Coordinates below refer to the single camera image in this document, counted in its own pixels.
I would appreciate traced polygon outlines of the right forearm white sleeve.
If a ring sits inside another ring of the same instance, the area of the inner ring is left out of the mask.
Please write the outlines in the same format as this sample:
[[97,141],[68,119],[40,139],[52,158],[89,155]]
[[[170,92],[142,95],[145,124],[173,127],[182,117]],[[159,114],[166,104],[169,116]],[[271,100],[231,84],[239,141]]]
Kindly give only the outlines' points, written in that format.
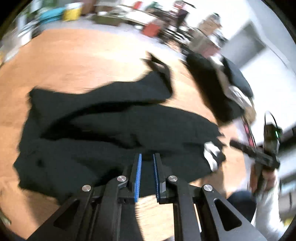
[[251,222],[267,240],[280,240],[287,230],[280,219],[278,195],[278,185],[264,192]]

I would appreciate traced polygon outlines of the person's right hand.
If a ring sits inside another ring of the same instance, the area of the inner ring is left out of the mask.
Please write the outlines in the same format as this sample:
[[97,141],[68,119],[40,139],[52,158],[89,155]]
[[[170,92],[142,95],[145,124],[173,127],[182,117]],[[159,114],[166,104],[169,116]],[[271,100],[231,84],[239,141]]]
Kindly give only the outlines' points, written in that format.
[[278,171],[276,169],[263,168],[259,164],[251,166],[249,188],[256,198],[273,188],[277,182]]

